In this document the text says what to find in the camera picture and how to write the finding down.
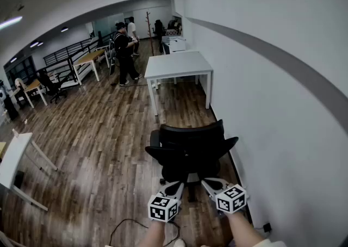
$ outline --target white desk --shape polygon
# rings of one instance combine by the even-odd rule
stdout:
[[[45,211],[48,211],[46,206],[43,206],[39,202],[32,199],[21,189],[14,186],[14,180],[17,173],[18,165],[21,161],[23,154],[29,143],[38,151],[40,156],[56,171],[57,167],[47,158],[47,156],[41,151],[38,145],[32,139],[32,133],[20,134],[17,137],[14,137],[6,150],[6,153],[3,157],[3,160],[0,164],[0,184],[4,185],[6,188],[10,189],[24,201],[29,202],[30,204],[35,204],[38,207],[42,208]]]
[[[207,75],[206,109],[209,109],[212,89],[212,72],[213,68],[199,52],[179,52],[149,57],[145,78],[147,79],[147,86],[150,92],[154,114],[158,115],[151,81],[155,81],[156,89],[158,89],[157,79],[174,78],[174,83],[176,84],[177,77],[194,75],[196,76],[196,84],[198,84],[198,76]]]

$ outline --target wooden floor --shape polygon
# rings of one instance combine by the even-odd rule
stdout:
[[[135,67],[144,74],[150,56],[149,41],[140,44]],[[44,168],[38,170],[24,157],[22,190],[48,207],[44,212],[9,193],[2,203],[2,229],[25,246],[97,246],[109,243],[114,227],[124,218],[145,225],[147,202],[160,188],[161,166],[144,150],[150,132],[166,123],[177,127],[198,127],[214,122],[204,107],[205,94],[194,82],[164,80],[155,94],[159,116],[155,118],[146,80],[131,81],[128,87],[110,86],[118,82],[118,68],[112,78],[103,62],[97,67],[100,82],[93,73],[82,87],[68,90],[67,99],[44,106],[40,97],[35,109],[20,110],[20,118],[0,127],[0,141],[10,142],[12,128],[33,132],[36,143],[57,165],[51,170],[29,146],[28,154]],[[221,177],[235,182],[227,155],[221,159]],[[228,226],[215,217],[209,199],[196,188],[198,201],[187,202],[176,217],[187,246],[225,246],[231,239]],[[123,223],[111,245],[136,246],[146,229]],[[166,227],[166,242],[176,228]]]

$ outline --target handrail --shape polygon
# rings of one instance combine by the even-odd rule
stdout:
[[[106,37],[110,37],[112,38],[112,35],[115,32],[111,32],[110,34],[105,35],[104,37],[101,37],[101,39],[99,38],[96,41],[103,41],[103,39],[105,39]],[[46,67],[50,66],[50,65],[54,65],[57,64],[60,61],[66,61],[69,60],[71,57],[73,57],[75,54],[77,54],[80,51],[84,51],[86,48],[88,48],[91,44],[94,44],[94,42],[89,42],[88,44],[86,44],[87,41],[90,41],[91,38],[82,40],[80,42],[71,44],[65,48],[62,48],[58,51],[55,51],[54,53],[51,53],[45,57],[43,57],[45,63],[46,63]]]
[[[76,52],[68,55],[66,58],[64,58],[62,60],[57,60],[56,62],[53,62],[53,63],[47,65],[46,67],[43,67],[43,68],[41,68],[41,69],[39,69],[37,71],[46,70],[46,72],[49,73],[49,72],[55,71],[57,69],[62,69],[64,67],[69,67],[68,69],[59,72],[58,75],[60,75],[60,74],[62,74],[64,72],[69,72],[67,75],[62,76],[62,78],[65,78],[65,77],[68,77],[68,76],[72,76],[73,80],[76,82],[77,81],[77,77],[76,77],[76,73],[75,73],[75,71],[73,69],[74,62],[79,60],[86,53],[86,50],[88,50],[88,52],[91,52],[92,50],[96,49],[100,45],[100,43],[103,44],[106,41],[108,41],[109,39],[112,39],[114,33],[115,32],[112,32],[112,33],[102,37],[101,39],[98,39],[98,40],[96,40],[94,42],[91,42],[88,45],[86,45],[85,47],[82,47],[79,50],[77,50]],[[81,74],[88,66],[89,66],[89,64],[87,64],[82,70],[80,70],[79,74]]]

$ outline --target fluorescent light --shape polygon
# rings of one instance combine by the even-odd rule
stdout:
[[[32,47],[35,47],[38,43],[39,43],[39,42],[34,42],[34,43],[31,44],[30,47],[31,47],[31,48],[32,48]]]
[[[3,23],[0,23],[0,29],[3,29],[5,27],[8,27],[10,26],[11,24],[14,24],[14,23],[18,23],[23,17],[20,16],[20,17],[16,17],[16,18],[12,18],[8,21],[5,21]]]

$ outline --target black cable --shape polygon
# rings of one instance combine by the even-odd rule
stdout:
[[[137,224],[139,224],[140,226],[142,226],[142,227],[148,229],[147,226],[143,225],[142,223],[139,223],[138,221],[136,221],[136,220],[134,220],[134,219],[131,219],[131,218],[123,219],[123,220],[114,228],[113,232],[111,233],[111,235],[110,235],[109,246],[111,246],[111,241],[112,241],[112,239],[113,239],[113,235],[114,235],[115,231],[117,230],[117,228],[118,228],[124,221],[133,221],[133,222],[136,222]],[[174,239],[172,239],[169,243],[165,244],[163,247],[168,246],[168,245],[171,244],[174,240],[177,240],[177,239],[179,238],[179,236],[180,236],[180,227],[178,226],[178,224],[176,224],[176,223],[174,223],[174,222],[172,222],[172,221],[170,221],[170,222],[168,222],[168,223],[169,223],[169,224],[172,224],[172,225],[174,225],[174,226],[176,226],[176,228],[178,229],[178,234],[176,235],[176,237],[175,237]]]

